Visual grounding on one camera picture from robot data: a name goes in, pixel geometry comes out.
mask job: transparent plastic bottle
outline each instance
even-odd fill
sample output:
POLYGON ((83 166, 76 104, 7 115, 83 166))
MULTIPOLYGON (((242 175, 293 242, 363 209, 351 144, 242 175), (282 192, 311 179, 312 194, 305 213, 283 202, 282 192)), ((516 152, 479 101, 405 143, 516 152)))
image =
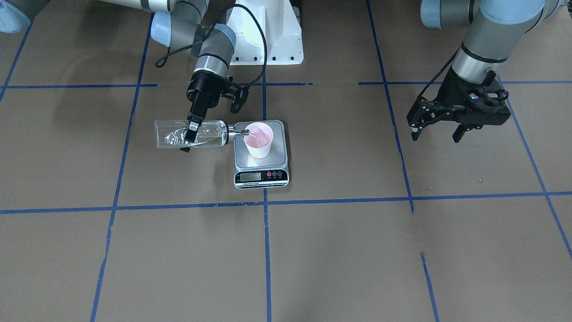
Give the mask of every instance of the transparent plastic bottle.
POLYGON ((156 120, 157 148, 221 147, 234 141, 236 135, 247 134, 236 132, 232 124, 223 121, 203 121, 198 128, 197 138, 191 143, 185 140, 188 126, 187 120, 156 120))

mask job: metal scale platform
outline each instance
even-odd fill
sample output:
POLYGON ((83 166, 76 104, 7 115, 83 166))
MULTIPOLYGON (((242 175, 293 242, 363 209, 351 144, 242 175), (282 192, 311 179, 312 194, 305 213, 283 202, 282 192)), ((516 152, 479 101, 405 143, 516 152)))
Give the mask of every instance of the metal scale platform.
MULTIPOLYGON (((270 153, 256 159, 242 139, 235 140, 235 187, 238 189, 284 187, 290 182, 284 124, 278 120, 260 121, 270 126, 274 139, 270 153)), ((235 124, 237 132, 254 122, 235 124)))

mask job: pink liquid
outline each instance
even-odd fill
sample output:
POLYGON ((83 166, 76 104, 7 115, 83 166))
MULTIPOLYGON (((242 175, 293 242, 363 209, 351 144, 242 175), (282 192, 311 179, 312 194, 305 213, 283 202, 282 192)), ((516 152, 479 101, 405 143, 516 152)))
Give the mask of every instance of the pink liquid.
POLYGON ((253 148, 263 148, 270 143, 270 137, 264 132, 251 132, 245 137, 245 142, 253 148))

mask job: kitchen scale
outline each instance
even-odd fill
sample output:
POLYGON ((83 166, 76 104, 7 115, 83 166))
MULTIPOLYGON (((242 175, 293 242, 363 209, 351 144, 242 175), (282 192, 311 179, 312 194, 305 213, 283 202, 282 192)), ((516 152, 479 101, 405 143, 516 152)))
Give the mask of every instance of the kitchen scale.
MULTIPOLYGON (((262 159, 256 159, 250 153, 243 139, 235 140, 235 187, 238 189, 284 187, 290 182, 288 153, 284 124, 278 120, 259 121, 266 123, 274 133, 270 153, 262 159)), ((235 124, 240 132, 255 122, 235 124)))

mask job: white mounting bracket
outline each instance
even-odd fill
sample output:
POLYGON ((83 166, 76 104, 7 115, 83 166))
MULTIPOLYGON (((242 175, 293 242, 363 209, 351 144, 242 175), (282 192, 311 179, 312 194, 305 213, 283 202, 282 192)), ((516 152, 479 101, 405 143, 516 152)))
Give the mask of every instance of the white mounting bracket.
MULTIPOLYGON (((268 49, 268 65, 296 65, 304 61, 302 28, 289 0, 237 0, 255 15, 262 27, 268 49)), ((231 65, 262 65, 264 45, 252 17, 233 8, 227 25, 236 33, 231 65)))

